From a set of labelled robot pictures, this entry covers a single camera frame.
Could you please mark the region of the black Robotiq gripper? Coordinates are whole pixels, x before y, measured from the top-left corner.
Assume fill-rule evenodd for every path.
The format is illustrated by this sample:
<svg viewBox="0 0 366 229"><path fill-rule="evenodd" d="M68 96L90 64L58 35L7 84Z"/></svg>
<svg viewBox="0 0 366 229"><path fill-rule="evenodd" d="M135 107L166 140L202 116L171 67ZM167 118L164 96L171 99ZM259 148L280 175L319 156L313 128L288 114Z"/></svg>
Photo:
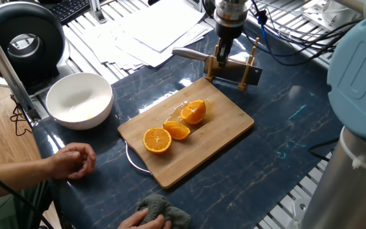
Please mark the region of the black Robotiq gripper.
<svg viewBox="0 0 366 229"><path fill-rule="evenodd" d="M238 38L243 31L243 25L237 27L227 27L222 24L216 23L215 33L220 37L218 50L217 50L217 61L219 67L225 67L231 48L233 45L233 40Z"/></svg>

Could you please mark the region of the person's left hand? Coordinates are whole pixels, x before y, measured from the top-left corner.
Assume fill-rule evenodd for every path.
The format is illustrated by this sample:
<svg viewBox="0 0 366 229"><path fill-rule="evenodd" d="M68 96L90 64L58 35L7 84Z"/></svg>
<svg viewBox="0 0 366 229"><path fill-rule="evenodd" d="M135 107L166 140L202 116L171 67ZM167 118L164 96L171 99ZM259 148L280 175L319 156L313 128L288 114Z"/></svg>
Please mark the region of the person's left hand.
<svg viewBox="0 0 366 229"><path fill-rule="evenodd" d="M80 179L91 174L97 155L87 143L72 142L48 158L48 173L53 179Z"/></svg>

